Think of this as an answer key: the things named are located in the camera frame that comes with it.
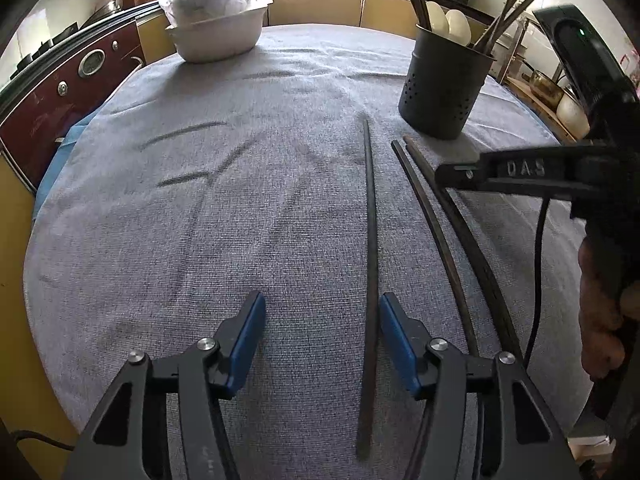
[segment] utensil holder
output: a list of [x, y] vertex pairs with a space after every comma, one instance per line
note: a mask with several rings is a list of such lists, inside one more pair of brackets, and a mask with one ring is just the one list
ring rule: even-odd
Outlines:
[[462, 132], [494, 58], [418, 26], [414, 53], [398, 103], [420, 133], [453, 140]]

